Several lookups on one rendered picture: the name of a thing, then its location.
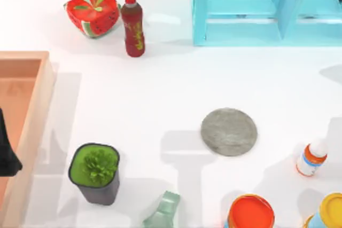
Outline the black pot with green plant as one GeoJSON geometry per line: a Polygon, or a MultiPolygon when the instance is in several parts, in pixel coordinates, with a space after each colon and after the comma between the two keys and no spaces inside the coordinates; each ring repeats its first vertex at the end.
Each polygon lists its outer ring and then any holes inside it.
{"type": "Polygon", "coordinates": [[[120,154],[113,146],[86,143],[75,151],[68,177],[89,203],[110,206],[120,186],[119,163],[120,154]]]}

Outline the light blue rack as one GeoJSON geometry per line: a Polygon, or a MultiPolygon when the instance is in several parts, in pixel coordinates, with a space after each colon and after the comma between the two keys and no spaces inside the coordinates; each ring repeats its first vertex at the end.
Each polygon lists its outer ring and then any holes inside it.
{"type": "Polygon", "coordinates": [[[342,46],[342,0],[192,0],[197,46],[342,46]]]}

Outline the yellow-lidded blue can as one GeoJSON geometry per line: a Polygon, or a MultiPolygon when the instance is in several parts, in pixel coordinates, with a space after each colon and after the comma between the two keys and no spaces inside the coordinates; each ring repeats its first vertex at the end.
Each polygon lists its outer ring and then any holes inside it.
{"type": "Polygon", "coordinates": [[[342,193],[327,195],[318,211],[305,221],[303,228],[342,228],[342,193]]]}

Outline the salmon-coloured shallow box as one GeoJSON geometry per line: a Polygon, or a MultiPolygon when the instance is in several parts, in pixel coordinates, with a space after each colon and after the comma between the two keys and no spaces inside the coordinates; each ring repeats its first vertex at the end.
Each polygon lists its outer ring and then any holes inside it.
{"type": "Polygon", "coordinates": [[[47,51],[0,51],[0,108],[23,168],[0,177],[0,228],[21,228],[55,83],[47,51]]]}

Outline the pale green bottle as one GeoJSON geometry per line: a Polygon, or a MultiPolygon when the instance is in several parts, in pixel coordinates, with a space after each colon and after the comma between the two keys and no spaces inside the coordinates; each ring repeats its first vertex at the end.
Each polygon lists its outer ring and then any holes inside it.
{"type": "Polygon", "coordinates": [[[166,191],[155,212],[143,220],[142,228],[174,228],[174,217],[180,199],[179,194],[166,191]]]}

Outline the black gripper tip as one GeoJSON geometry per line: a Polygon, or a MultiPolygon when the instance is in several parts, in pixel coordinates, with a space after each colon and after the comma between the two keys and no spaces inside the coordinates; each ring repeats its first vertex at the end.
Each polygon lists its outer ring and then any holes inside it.
{"type": "Polygon", "coordinates": [[[10,144],[3,111],[0,108],[0,177],[14,177],[23,165],[10,144]]]}

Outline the dark red bottle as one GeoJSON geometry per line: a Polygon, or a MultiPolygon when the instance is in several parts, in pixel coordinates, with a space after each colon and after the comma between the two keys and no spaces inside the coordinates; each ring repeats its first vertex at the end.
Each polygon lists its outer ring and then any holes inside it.
{"type": "Polygon", "coordinates": [[[140,57],[145,52],[143,9],[137,0],[125,0],[120,12],[125,27],[126,53],[133,58],[140,57]]]}

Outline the orange-lidded can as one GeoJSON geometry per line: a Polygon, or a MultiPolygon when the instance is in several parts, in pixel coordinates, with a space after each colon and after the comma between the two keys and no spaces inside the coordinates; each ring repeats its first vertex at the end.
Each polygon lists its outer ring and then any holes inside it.
{"type": "Polygon", "coordinates": [[[243,194],[230,206],[223,228],[273,228],[274,211],[267,200],[256,194],[243,194]]]}

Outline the red watermelon plant pot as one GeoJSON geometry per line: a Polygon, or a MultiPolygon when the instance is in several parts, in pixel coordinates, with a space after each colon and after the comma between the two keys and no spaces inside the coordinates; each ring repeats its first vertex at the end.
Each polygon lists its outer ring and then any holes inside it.
{"type": "Polygon", "coordinates": [[[109,32],[119,19],[120,8],[116,0],[70,0],[64,4],[70,21],[89,38],[109,32]]]}

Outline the white and orange bottle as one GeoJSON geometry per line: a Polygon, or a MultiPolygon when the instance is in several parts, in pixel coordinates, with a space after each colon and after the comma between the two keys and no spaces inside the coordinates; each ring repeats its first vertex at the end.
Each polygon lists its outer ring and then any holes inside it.
{"type": "Polygon", "coordinates": [[[297,171],[306,177],[314,176],[318,168],[326,161],[328,145],[325,139],[309,143],[296,162],[297,171]]]}

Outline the grey round coaster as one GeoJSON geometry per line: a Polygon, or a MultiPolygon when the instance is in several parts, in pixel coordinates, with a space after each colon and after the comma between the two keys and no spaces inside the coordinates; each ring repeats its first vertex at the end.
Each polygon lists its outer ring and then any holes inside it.
{"type": "Polygon", "coordinates": [[[258,139],[253,119],[235,108],[219,108],[205,116],[200,126],[203,142],[221,156],[241,156],[250,151],[258,139]]]}

